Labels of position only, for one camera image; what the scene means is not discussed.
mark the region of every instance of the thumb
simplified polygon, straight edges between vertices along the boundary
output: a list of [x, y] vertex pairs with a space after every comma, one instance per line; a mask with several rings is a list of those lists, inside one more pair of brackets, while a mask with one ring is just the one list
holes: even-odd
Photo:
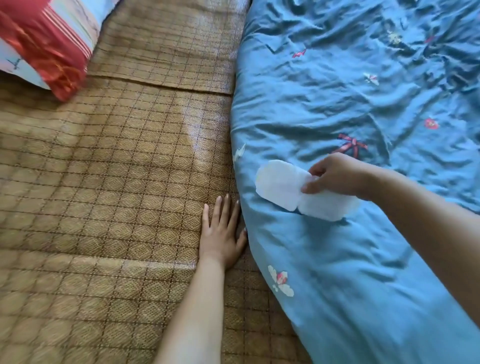
[[243, 250], [245, 249], [245, 246], [247, 246], [247, 241], [248, 241], [247, 228], [244, 228], [237, 240], [237, 252], [239, 255], [241, 254], [241, 252], [243, 252]]
[[317, 194], [325, 189], [324, 187], [324, 177], [320, 177], [312, 182], [307, 182], [300, 189], [304, 194]]

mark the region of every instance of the blue blanket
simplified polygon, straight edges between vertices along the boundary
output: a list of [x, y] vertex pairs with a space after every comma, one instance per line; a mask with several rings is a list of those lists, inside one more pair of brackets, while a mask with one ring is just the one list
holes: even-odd
[[253, 0], [236, 179], [253, 256], [315, 363], [480, 363], [480, 330], [377, 206], [332, 223], [255, 193], [267, 161], [308, 169], [340, 148], [480, 213], [479, 9]]

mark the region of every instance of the person's left hand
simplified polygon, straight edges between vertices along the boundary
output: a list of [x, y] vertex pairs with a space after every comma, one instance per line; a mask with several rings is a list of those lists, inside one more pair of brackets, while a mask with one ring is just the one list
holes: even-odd
[[222, 207], [222, 196], [216, 198], [212, 222], [208, 220], [208, 205], [205, 204], [202, 215], [202, 236], [200, 238], [199, 260], [216, 259], [224, 269], [230, 268], [240, 257], [247, 245], [247, 231], [243, 230], [235, 241], [235, 230], [240, 214], [240, 202], [237, 201], [230, 215], [230, 196], [225, 196]]

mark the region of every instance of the finger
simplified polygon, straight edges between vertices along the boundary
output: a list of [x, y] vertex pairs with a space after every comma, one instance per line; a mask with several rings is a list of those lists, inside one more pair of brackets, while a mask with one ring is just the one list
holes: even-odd
[[317, 163], [315, 163], [313, 166], [311, 166], [308, 172], [313, 176], [321, 176], [322, 174], [325, 173], [329, 165], [330, 165], [330, 158], [326, 157], [318, 161]]
[[205, 204], [204, 211], [202, 213], [202, 231], [210, 227], [210, 224], [208, 222], [208, 210], [209, 210], [209, 207], [207, 204]]
[[220, 226], [227, 227], [229, 215], [230, 215], [230, 196], [227, 194], [225, 196], [225, 201], [223, 202], [222, 216], [220, 216]]
[[212, 215], [212, 222], [210, 223], [210, 227], [218, 226], [218, 222], [220, 221], [220, 208], [222, 206], [222, 196], [216, 198], [215, 207], [213, 208], [213, 215]]
[[304, 194], [317, 194], [325, 189], [324, 177], [320, 177], [316, 181], [306, 183], [302, 186], [301, 191]]
[[235, 202], [235, 206], [233, 207], [232, 216], [230, 216], [230, 221], [228, 222], [228, 230], [235, 231], [239, 221], [239, 215], [240, 215], [240, 200], [237, 200]]
[[240, 256], [248, 242], [247, 228], [244, 228], [237, 240], [237, 254]]

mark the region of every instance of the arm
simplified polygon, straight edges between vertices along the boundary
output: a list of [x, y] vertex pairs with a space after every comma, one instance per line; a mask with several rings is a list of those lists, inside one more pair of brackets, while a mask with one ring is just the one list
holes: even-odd
[[239, 202], [231, 217], [228, 195], [223, 209], [221, 205], [219, 196], [210, 224], [208, 205], [204, 206], [197, 270], [167, 327], [154, 364], [220, 364], [225, 269], [237, 261], [247, 243], [246, 231], [235, 241]]
[[405, 176], [335, 153], [315, 164], [320, 178], [302, 189], [328, 189], [377, 204], [480, 327], [480, 217]]

